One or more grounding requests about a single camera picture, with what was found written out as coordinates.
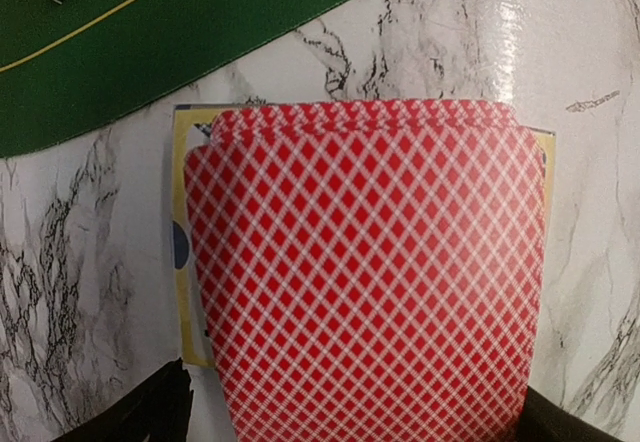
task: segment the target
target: checkered pattern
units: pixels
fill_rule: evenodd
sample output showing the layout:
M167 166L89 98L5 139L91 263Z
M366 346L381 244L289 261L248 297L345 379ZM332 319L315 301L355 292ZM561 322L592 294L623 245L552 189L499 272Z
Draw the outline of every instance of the checkered pattern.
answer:
M212 129L187 204L238 440L511 440L544 229L511 111L294 105Z

